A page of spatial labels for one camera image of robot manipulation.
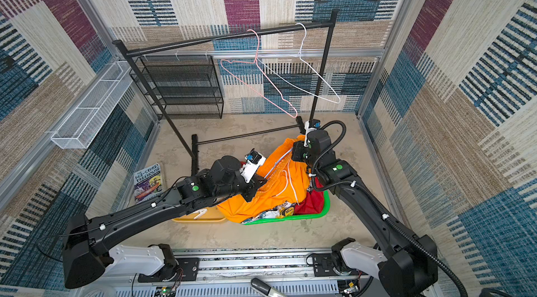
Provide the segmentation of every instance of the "wire hanger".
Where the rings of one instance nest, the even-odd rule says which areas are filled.
[[[256,57],[254,58],[253,62],[244,62],[244,61],[241,61],[241,60],[227,60],[227,59],[220,59],[220,66],[226,71],[228,72],[229,74],[231,74],[233,76],[233,78],[237,79],[238,81],[240,81],[241,83],[243,83],[244,85],[248,86],[248,88],[250,88],[252,91],[254,91],[256,94],[258,94],[259,96],[261,96],[263,99],[267,100],[268,102],[270,102],[271,104],[275,105],[279,110],[281,110],[282,112],[286,113],[287,115],[289,115],[290,117],[292,117],[293,119],[296,119],[296,117],[299,115],[298,111],[296,110],[296,108],[292,105],[292,103],[289,101],[289,100],[286,100],[284,98],[284,95],[281,93],[281,91],[278,89],[278,87],[276,87],[276,85],[274,85],[274,83],[272,82],[272,80],[269,78],[269,76],[265,73],[265,71],[259,66],[258,64],[258,54],[259,54],[259,45],[260,45],[260,42],[261,40],[259,39],[259,35],[257,34],[257,32],[255,32],[254,30],[252,29],[248,29],[246,30],[247,32],[251,31],[255,34],[255,36],[257,37],[257,49],[256,49]],[[264,95],[262,95],[261,93],[259,93],[258,91],[256,91],[252,86],[248,85],[247,83],[245,83],[244,81],[242,81],[238,76],[234,75],[232,72],[230,72],[228,69],[226,69],[224,67],[224,64],[223,62],[227,62],[227,63],[230,63],[230,64],[233,64],[233,63],[241,63],[241,64],[255,64],[257,66],[257,68],[259,69],[259,71],[261,71],[263,73],[263,75],[265,76],[265,78],[267,78],[267,80],[271,83],[271,85],[276,88],[276,90],[278,91],[278,93],[280,94],[280,97],[282,100],[284,100],[285,102],[287,102],[289,104],[289,106],[293,109],[293,111],[295,111],[295,115],[292,115],[290,114],[289,112],[287,112],[285,109],[281,108],[279,105],[275,104],[274,102],[272,102],[271,100],[267,99]]]
[[[299,50],[299,52],[298,52],[298,58],[300,59],[300,61],[302,61],[303,63],[305,63],[306,65],[308,65],[309,68],[310,68],[313,72],[315,72],[315,74],[317,74],[317,76],[318,76],[319,78],[321,78],[321,80],[324,81],[325,85],[328,86],[328,87],[332,90],[332,92],[334,92],[334,94],[336,95],[336,97],[337,97],[338,100],[337,100],[337,101],[333,101],[333,100],[330,100],[330,99],[323,98],[323,97],[321,97],[320,95],[315,95],[315,94],[312,93],[312,92],[303,90],[302,88],[300,88],[300,87],[298,87],[298,86],[295,86],[295,85],[293,85],[292,83],[290,83],[289,81],[287,81],[284,77],[280,76],[280,75],[279,75],[278,73],[276,73],[272,68],[270,68],[269,66],[267,66],[267,64],[263,63],[263,61],[261,61],[261,62],[263,63],[263,65],[264,65],[267,69],[269,69],[272,73],[276,74],[276,76],[277,76],[278,78],[282,79],[282,80],[285,81],[287,84],[289,84],[289,85],[291,85],[291,86],[293,86],[293,87],[295,87],[295,88],[301,90],[302,92],[305,92],[305,93],[308,93],[308,94],[310,94],[310,95],[313,95],[314,98],[319,98],[319,99],[323,99],[323,100],[332,102],[332,103],[334,103],[334,104],[339,104],[339,103],[341,102],[341,98],[340,98],[339,95],[336,93],[336,91],[332,88],[332,86],[331,86],[331,85],[330,85],[330,84],[323,78],[323,76],[321,76],[321,75],[319,74],[319,72],[317,72],[317,71],[316,71],[316,70],[315,70],[315,69],[314,69],[308,62],[306,62],[304,59],[302,59],[302,47],[304,46],[304,40],[305,40],[305,38],[306,38],[308,32],[307,32],[307,30],[306,30],[304,24],[302,24],[302,23],[296,23],[295,25],[302,25],[302,27],[304,28],[304,38],[302,38],[302,43],[300,44],[300,50]]]

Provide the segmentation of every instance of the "orange garment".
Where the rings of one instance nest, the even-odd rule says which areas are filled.
[[[218,205],[220,212],[228,220],[240,223],[261,212],[273,209],[285,201],[302,202],[305,199],[310,181],[306,173],[305,163],[292,161],[291,152],[289,152],[270,174],[267,175],[267,173],[281,156],[293,148],[294,142],[303,140],[304,135],[298,136],[297,139],[286,139],[284,144],[276,148],[265,160],[265,163],[257,169],[257,174],[267,178],[268,181],[257,190],[252,201],[246,202],[241,195],[236,195]]]

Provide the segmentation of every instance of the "gray floor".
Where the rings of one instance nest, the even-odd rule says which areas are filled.
[[[373,162],[364,141],[358,121],[350,113],[318,113],[322,123],[341,120],[347,126],[345,138],[334,149],[337,157],[348,161],[358,171],[371,192],[386,206]],[[176,120],[175,124],[187,142],[192,134],[201,141],[256,132],[265,129],[293,125],[294,119],[285,114],[229,115],[222,119]],[[191,159],[175,136],[171,127],[163,122],[159,138],[151,152],[148,165],[159,162],[164,167],[166,184],[178,177],[190,174]],[[331,126],[328,132],[334,140],[340,133],[339,126]],[[255,148],[268,156],[282,144],[285,138],[295,138],[297,128],[265,135],[233,139],[200,146],[200,168],[211,167],[215,159],[232,155],[240,160]],[[167,243],[171,248],[236,248],[236,247],[331,247],[336,242],[352,237],[364,245],[375,242],[371,234],[352,211],[331,195],[331,208],[322,218],[301,221],[281,221],[244,226],[230,221],[222,223],[177,223],[166,221],[138,233],[124,242],[125,245],[146,247],[155,243]]]

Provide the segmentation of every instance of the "red cloth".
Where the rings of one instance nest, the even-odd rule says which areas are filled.
[[[315,178],[315,185],[321,187],[318,183],[317,178]],[[295,212],[293,215],[302,215],[302,214],[318,214],[323,210],[324,207],[324,195],[323,192],[312,191],[308,192],[305,195],[304,201],[295,206]]]

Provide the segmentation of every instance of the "book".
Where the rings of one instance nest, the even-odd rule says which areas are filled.
[[[164,177],[158,163],[134,173],[134,203],[149,200],[164,192]]]

